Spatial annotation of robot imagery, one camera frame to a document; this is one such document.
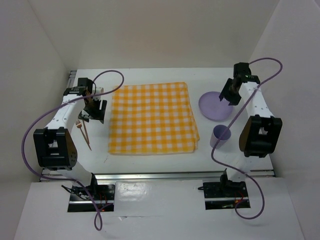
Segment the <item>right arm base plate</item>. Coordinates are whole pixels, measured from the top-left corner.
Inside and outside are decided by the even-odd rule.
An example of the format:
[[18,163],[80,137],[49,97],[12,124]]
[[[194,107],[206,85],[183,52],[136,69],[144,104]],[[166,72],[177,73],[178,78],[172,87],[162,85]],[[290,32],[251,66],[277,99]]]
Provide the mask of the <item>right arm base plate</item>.
[[197,188],[203,192],[206,210],[234,209],[237,204],[240,209],[251,207],[245,182],[236,185],[222,186],[220,182],[203,182]]

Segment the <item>copper fork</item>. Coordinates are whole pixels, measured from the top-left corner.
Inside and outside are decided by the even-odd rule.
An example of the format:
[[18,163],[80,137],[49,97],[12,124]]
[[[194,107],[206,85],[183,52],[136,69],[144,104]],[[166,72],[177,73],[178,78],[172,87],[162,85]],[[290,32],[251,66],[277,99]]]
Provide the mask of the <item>copper fork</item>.
[[80,130],[80,132],[81,132],[81,134],[82,134],[82,136],[83,136],[83,138],[84,138],[89,150],[92,151],[92,148],[90,146],[90,140],[89,140],[87,128],[85,126],[85,122],[84,121],[80,121],[79,119],[77,119],[75,121],[75,125]]

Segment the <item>copper spoon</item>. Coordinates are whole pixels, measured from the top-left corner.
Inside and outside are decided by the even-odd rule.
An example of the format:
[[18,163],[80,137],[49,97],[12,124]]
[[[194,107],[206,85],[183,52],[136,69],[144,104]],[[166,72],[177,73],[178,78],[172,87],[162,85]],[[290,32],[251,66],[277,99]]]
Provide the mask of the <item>copper spoon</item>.
[[88,137],[88,132],[87,132],[87,129],[86,129],[85,121],[83,121],[83,120],[82,120],[82,123],[81,123],[80,130],[82,132],[83,138],[85,139],[87,145],[89,146],[90,145],[90,141],[89,141],[89,137]]

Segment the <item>yellow white checkered cloth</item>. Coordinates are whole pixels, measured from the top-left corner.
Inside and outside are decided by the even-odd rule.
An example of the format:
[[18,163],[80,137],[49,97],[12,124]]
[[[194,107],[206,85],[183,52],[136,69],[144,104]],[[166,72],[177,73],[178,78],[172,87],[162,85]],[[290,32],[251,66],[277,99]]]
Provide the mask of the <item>yellow white checkered cloth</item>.
[[112,96],[110,154],[192,153],[199,140],[185,82],[125,85]]

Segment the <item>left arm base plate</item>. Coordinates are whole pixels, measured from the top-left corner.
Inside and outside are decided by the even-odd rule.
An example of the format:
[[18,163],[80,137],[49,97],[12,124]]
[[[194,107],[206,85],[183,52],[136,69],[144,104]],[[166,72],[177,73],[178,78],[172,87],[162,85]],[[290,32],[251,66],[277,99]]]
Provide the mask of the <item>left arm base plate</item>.
[[[68,213],[85,213],[95,212],[96,209],[89,197],[82,187],[62,187],[69,193]],[[98,184],[93,188],[87,187],[97,208],[102,212],[114,211],[115,200],[115,184]]]

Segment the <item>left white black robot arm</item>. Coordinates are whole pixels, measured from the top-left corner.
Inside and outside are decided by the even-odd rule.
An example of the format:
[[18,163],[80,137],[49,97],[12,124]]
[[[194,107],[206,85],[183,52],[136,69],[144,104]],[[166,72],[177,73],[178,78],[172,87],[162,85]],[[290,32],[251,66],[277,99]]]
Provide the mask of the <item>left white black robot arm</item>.
[[63,106],[43,129],[36,129],[33,140],[41,167],[55,171],[67,179],[76,180],[72,193],[82,194],[88,200],[102,193],[93,173],[78,162],[79,153],[72,140],[71,131],[77,121],[104,122],[107,101],[102,100],[97,87],[89,78],[79,78],[77,86],[63,93]]

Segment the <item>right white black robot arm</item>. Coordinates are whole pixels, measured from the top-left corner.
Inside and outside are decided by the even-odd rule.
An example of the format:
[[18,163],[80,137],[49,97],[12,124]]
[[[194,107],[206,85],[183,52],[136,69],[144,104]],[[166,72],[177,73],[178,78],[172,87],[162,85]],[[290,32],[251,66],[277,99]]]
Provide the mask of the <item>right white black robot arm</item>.
[[218,190],[223,196],[232,196],[245,187],[245,174],[275,151],[283,126],[281,118],[274,117],[269,110],[262,92],[259,90],[260,80],[253,75],[249,64],[236,63],[233,67],[233,78],[229,78],[223,87],[219,99],[236,106],[243,100],[248,120],[239,136],[240,156],[227,167],[220,177]]

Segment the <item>lilac plastic cup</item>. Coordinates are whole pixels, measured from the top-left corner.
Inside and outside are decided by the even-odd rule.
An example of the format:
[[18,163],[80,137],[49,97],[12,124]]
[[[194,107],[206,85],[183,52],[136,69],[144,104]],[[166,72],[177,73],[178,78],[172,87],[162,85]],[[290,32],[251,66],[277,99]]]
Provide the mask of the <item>lilac plastic cup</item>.
[[211,134],[211,138],[209,141],[210,146],[213,148],[216,144],[216,148],[220,148],[225,144],[232,136],[230,129],[228,129],[225,125],[216,125]]

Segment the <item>lilac plastic plate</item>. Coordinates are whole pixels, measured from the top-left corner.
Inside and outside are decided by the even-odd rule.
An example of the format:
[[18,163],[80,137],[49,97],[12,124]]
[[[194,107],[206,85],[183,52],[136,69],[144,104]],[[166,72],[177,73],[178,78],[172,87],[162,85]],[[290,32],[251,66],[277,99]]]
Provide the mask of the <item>lilac plastic plate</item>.
[[219,96],[220,92],[209,91],[198,100],[200,112],[209,120],[218,122],[226,120],[234,109],[227,100],[220,100]]

